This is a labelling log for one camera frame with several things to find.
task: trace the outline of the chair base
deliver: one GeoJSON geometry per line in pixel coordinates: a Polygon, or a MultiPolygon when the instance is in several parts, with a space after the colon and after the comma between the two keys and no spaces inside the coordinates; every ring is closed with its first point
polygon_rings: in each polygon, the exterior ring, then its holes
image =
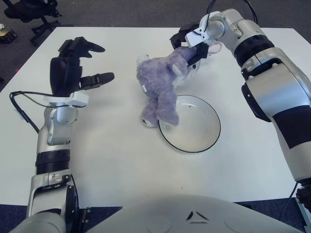
{"type": "Polygon", "coordinates": [[[50,30],[53,32],[53,30],[56,27],[73,27],[72,24],[60,24],[57,20],[51,23],[48,23],[46,20],[43,21],[44,24],[40,25],[39,27],[36,28],[31,28],[35,36],[31,38],[30,42],[34,45],[37,46],[36,40],[43,35],[43,33],[47,30],[50,30]]]}

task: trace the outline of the black band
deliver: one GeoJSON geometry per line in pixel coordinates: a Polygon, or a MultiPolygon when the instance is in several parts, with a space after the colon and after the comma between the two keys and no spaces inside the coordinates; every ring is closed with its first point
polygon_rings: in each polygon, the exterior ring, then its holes
{"type": "Polygon", "coordinates": [[[243,75],[245,81],[247,81],[249,76],[257,76],[257,75],[267,71],[268,69],[270,69],[273,64],[281,64],[281,63],[282,63],[282,61],[280,59],[273,58],[273,59],[270,59],[270,60],[262,63],[261,65],[257,66],[252,71],[248,71],[246,68],[244,68],[242,70],[242,75],[243,75]]]}
{"type": "Polygon", "coordinates": [[[275,114],[273,119],[290,149],[311,141],[311,107],[309,105],[287,109],[275,114]]]}
{"type": "Polygon", "coordinates": [[[36,174],[69,169],[70,150],[54,150],[37,155],[36,174]]]}
{"type": "Polygon", "coordinates": [[[265,35],[254,35],[237,46],[234,57],[237,59],[239,66],[242,67],[256,53],[272,47],[274,47],[274,44],[265,35]]]}

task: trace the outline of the gray carpet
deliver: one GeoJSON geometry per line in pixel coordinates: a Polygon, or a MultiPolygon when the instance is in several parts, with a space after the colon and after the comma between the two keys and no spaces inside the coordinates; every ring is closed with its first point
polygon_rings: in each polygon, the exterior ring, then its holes
{"type": "MultiPolygon", "coordinates": [[[[210,0],[59,0],[57,9],[63,15],[59,21],[85,27],[181,27],[198,21],[205,14],[210,0]]],[[[294,28],[311,42],[310,0],[250,0],[261,27],[294,28]]],[[[13,29],[18,38],[11,44],[0,44],[0,91],[36,50],[29,42],[30,28],[40,25],[40,19],[22,23],[3,13],[6,5],[0,0],[0,23],[13,29]]],[[[252,19],[241,0],[218,0],[214,10],[235,8],[252,19]]],[[[39,45],[48,32],[38,40],[39,45]]]]}

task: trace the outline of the table surface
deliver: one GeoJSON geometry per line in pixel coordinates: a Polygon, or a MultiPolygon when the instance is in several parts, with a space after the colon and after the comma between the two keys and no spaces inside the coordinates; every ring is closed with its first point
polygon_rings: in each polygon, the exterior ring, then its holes
{"type": "MultiPolygon", "coordinates": [[[[293,29],[263,29],[276,47],[311,77],[311,45],[293,29]]],[[[66,39],[84,36],[104,53],[82,58],[83,76],[114,72],[115,80],[89,90],[89,105],[74,126],[70,169],[80,205],[125,206],[162,194],[196,194],[227,201],[286,198],[294,180],[271,123],[254,117],[241,93],[240,68],[223,47],[202,61],[179,95],[207,101],[218,113],[221,134],[210,149],[178,151],[159,129],[144,127],[140,113],[147,97],[136,79],[136,58],[167,56],[177,28],[57,28],[0,93],[0,203],[27,205],[35,173],[37,134],[9,101],[17,90],[50,93],[49,67],[66,39]]],[[[24,97],[20,106],[38,125],[44,108],[24,97]]]]}

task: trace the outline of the teddy bear foot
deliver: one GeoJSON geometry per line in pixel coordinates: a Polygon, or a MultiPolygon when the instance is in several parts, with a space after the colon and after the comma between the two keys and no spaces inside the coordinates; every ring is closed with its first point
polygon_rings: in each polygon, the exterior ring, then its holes
{"type": "Polygon", "coordinates": [[[148,121],[147,119],[145,118],[142,118],[141,119],[141,122],[144,126],[148,127],[148,128],[154,128],[154,127],[157,127],[157,125],[154,125],[153,123],[151,123],[150,121],[148,121]]]}
{"type": "Polygon", "coordinates": [[[171,124],[172,126],[177,126],[179,123],[179,117],[177,113],[175,114],[167,114],[167,113],[159,114],[158,113],[158,118],[171,124]]]}

